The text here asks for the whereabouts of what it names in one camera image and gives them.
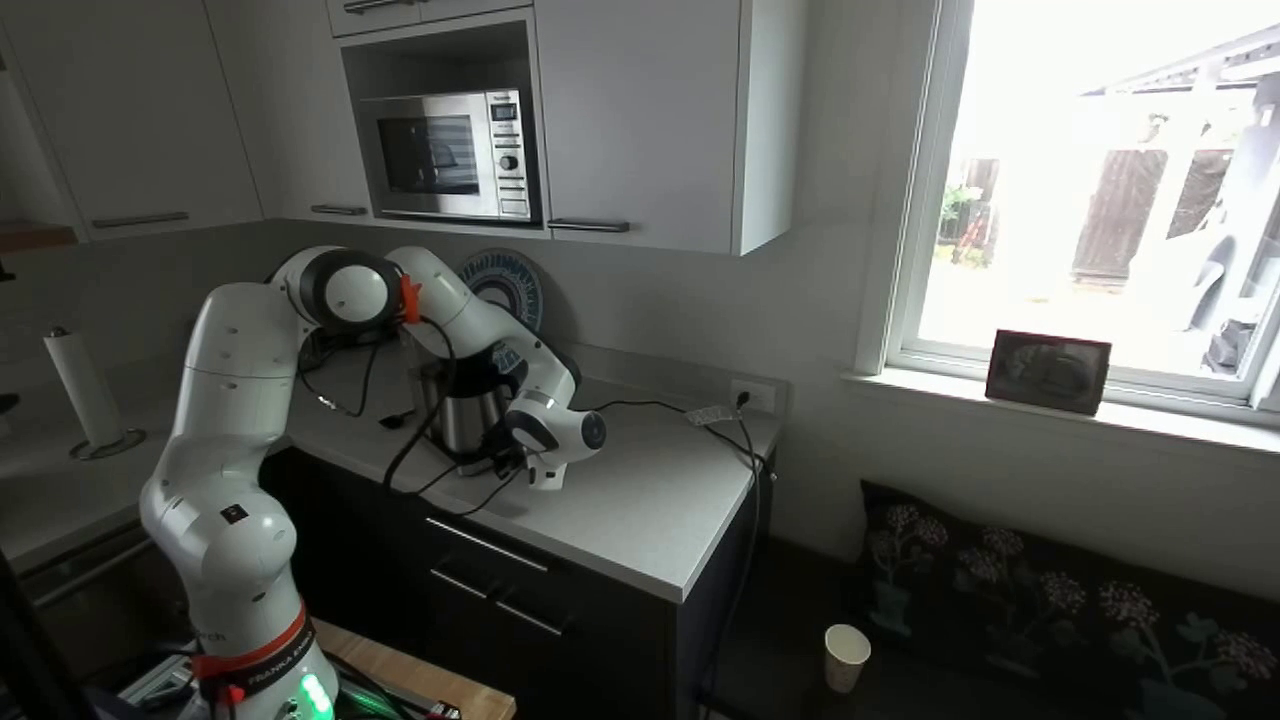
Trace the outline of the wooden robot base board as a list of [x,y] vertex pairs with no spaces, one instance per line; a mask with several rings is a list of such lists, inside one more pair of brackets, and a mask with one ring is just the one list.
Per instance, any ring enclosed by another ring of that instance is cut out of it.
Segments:
[[327,621],[316,621],[316,639],[332,660],[348,663],[357,676],[367,676],[390,695],[402,695],[411,704],[445,700],[459,710],[459,720],[514,720],[514,700],[471,676],[428,663]]

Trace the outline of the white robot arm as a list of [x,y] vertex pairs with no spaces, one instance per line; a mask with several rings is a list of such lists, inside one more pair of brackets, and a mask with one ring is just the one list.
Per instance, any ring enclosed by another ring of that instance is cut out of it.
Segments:
[[290,581],[296,523],[258,487],[310,333],[406,333],[446,358],[509,345],[525,358],[525,384],[505,428],[531,487],[560,490],[568,469],[606,441],[595,413],[570,409],[568,363],[428,248],[373,255],[320,245],[287,255],[266,279],[213,286],[187,339],[166,445],[141,487],[141,523],[174,567],[195,632],[195,700],[185,714],[339,710],[339,676]]

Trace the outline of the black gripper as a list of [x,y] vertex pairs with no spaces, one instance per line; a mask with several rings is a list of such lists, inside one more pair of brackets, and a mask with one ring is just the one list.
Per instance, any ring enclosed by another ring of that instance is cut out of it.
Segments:
[[520,441],[509,432],[509,428],[496,428],[487,441],[484,441],[484,454],[496,473],[514,473],[525,464],[525,447]]

